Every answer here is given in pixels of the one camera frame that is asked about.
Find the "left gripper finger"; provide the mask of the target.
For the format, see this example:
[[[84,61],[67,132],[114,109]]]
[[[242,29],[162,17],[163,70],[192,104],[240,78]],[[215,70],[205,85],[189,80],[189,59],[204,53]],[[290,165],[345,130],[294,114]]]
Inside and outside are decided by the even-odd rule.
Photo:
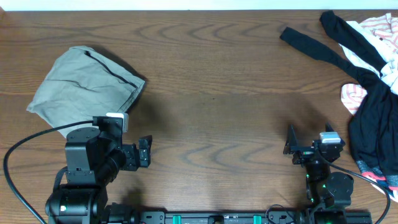
[[[139,149],[139,165],[148,168],[150,162],[150,149]]]
[[[139,149],[150,150],[152,147],[152,141],[153,141],[152,135],[139,138]]]

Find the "khaki green shorts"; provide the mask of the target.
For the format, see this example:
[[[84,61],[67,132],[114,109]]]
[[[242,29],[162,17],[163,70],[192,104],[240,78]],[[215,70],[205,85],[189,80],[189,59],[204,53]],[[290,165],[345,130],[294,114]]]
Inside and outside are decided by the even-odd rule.
[[[69,48],[56,59],[27,107],[51,127],[95,116],[127,113],[142,93],[145,81],[87,46]]]

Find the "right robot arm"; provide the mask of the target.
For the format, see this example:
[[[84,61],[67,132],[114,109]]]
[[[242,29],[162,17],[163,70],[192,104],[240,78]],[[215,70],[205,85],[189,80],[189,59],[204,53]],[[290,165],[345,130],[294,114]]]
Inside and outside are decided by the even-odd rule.
[[[292,156],[292,163],[306,170],[307,198],[312,206],[296,212],[293,223],[347,223],[345,208],[351,205],[354,180],[342,172],[332,172],[331,165],[340,157],[344,140],[329,125],[311,146],[301,146],[290,125],[283,153]]]

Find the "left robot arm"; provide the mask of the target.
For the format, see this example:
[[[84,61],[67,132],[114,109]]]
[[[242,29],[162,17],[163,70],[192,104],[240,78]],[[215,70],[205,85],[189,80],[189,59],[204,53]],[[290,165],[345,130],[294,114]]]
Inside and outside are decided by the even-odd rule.
[[[79,128],[67,135],[67,166],[56,176],[45,205],[49,223],[139,223],[129,205],[109,205],[106,187],[119,171],[135,172],[150,165],[152,136],[123,144],[122,131]]]

